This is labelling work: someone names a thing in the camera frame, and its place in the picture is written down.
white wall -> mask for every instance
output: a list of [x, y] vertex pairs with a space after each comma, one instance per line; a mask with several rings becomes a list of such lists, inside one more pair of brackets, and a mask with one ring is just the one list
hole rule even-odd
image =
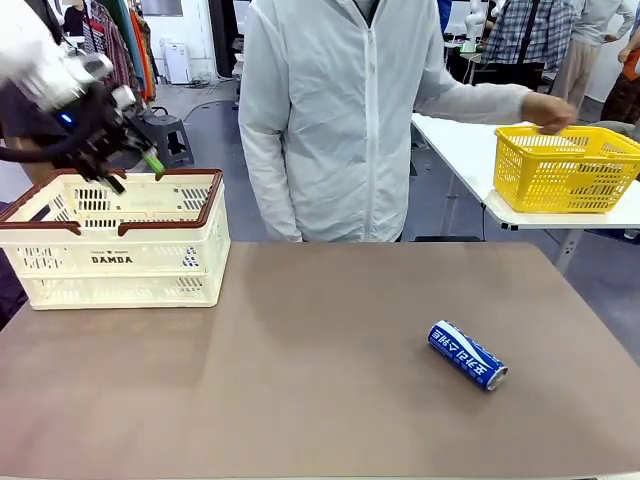
[[[630, 7], [633, 7], [633, 11], [635, 12], [639, 0], [626, 1]], [[622, 17], [616, 15], [613, 20], [611, 20], [609, 31], [615, 33], [621, 25]], [[618, 52], [620, 52], [628, 42], [629, 35], [627, 34], [622, 40], [603, 45], [596, 66], [591, 74], [591, 80], [587, 88], [588, 97], [598, 100], [599, 102], [604, 102], [607, 99], [613, 84], [616, 83], [616, 78], [618, 78], [618, 75], [620, 75], [622, 71], [622, 65], [618, 63]]]
[[160, 74], [164, 74], [160, 41], [165, 39], [189, 46], [191, 74], [194, 77], [206, 73], [215, 77], [216, 61], [208, 1], [182, 0], [182, 12], [182, 17], [145, 17], [151, 27], [151, 49]]

hand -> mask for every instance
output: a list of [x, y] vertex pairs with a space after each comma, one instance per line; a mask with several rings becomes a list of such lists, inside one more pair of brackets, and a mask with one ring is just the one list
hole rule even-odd
[[631, 53], [631, 50], [629, 50], [628, 48], [623, 48], [622, 50], [620, 50], [620, 53], [618, 54], [618, 61], [622, 64], [627, 63], [627, 59], [629, 58], [630, 53]]
[[577, 118], [576, 109], [557, 97], [531, 92], [522, 102], [522, 120], [539, 125], [545, 135], [564, 130], [574, 124]]

plaid shirt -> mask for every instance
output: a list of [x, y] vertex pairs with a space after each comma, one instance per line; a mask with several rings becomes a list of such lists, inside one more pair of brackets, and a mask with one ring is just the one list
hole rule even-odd
[[[533, 0], [507, 0], [487, 42], [483, 63], [517, 63]], [[575, 14], [570, 0], [540, 0], [525, 63], [560, 68], [569, 48]]]

cable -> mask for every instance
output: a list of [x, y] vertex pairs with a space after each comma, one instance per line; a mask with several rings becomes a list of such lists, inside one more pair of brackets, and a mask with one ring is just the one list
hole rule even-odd
[[486, 217], [487, 217], [487, 206], [483, 203], [482, 205], [482, 241], [486, 242], [487, 241], [487, 232], [485, 230], [485, 223], [486, 223]]

yellow plastic basket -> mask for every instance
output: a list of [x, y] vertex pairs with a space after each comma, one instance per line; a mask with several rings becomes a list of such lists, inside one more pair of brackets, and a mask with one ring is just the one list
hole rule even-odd
[[640, 145], [604, 128], [496, 131], [494, 185], [517, 212], [604, 213], [640, 173]]

